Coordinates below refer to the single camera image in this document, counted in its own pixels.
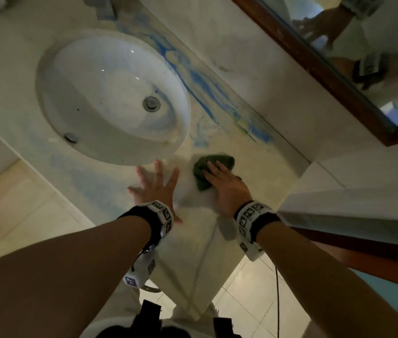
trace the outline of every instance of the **brown wooden trim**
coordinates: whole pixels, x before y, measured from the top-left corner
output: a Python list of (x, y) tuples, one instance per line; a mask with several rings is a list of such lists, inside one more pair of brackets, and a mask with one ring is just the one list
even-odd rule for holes
[(309, 240), (398, 262), (398, 244), (291, 227)]
[(398, 144), (398, 127), (314, 51), (274, 12), (257, 0), (232, 0), (277, 44), (313, 76), (384, 145)]
[(345, 266), (398, 284), (398, 262), (358, 251), (314, 242)]

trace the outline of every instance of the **person's right arm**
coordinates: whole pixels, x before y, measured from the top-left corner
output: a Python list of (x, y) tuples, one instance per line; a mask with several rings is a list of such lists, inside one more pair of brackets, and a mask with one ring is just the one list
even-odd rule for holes
[[(204, 172), (221, 211), (233, 217), (252, 200), (223, 164)], [(398, 337), (398, 313), (351, 270), (282, 222), (264, 226), (256, 242), (273, 261), (310, 318), (329, 337)]]

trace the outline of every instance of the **green cloth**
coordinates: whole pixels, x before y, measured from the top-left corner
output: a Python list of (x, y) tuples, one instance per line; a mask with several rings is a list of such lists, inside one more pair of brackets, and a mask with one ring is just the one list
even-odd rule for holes
[(235, 159), (233, 156), (230, 155), (214, 154), (214, 155), (203, 156), (202, 158), (200, 158), (193, 167), (193, 175), (195, 176), (196, 184), (198, 186), (199, 191), (205, 191), (212, 186), (212, 184), (210, 184), (208, 180), (205, 179), (202, 172), (203, 169), (206, 170), (207, 172), (210, 172), (210, 169), (207, 166), (207, 161), (211, 161), (215, 165), (216, 162), (219, 161), (229, 170), (232, 170), (233, 167), (235, 166)]

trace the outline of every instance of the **white oval sink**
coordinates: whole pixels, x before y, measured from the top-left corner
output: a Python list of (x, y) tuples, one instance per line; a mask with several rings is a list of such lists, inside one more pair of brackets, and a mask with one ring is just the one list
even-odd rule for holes
[(88, 30), (57, 42), (39, 62), (36, 92), (61, 137), (112, 164), (167, 158), (190, 126), (189, 97), (177, 73), (123, 33)]

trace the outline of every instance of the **drain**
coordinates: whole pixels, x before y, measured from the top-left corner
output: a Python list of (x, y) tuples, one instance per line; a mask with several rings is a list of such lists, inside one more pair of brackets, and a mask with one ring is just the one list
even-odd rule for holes
[(153, 96), (146, 97), (143, 101), (143, 108), (150, 113), (154, 113), (160, 109), (160, 101)]
[(69, 143), (77, 143), (79, 141), (79, 137), (72, 133), (65, 133), (64, 138)]

